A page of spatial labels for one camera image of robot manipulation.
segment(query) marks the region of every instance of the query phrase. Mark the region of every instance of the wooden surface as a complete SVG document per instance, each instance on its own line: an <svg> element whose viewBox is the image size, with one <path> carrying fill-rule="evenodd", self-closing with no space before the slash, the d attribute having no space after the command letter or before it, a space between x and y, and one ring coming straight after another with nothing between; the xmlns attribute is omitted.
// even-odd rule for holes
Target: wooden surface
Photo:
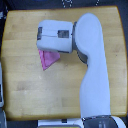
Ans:
<svg viewBox="0 0 128 128"><path fill-rule="evenodd" d="M94 7L8 13L1 53L8 120L80 117L79 88L86 65L73 52L61 54L43 71L36 36L38 23L44 19L74 22L86 12L94 13L103 28L111 113L126 115L127 61L120 16L116 7Z"/></svg>

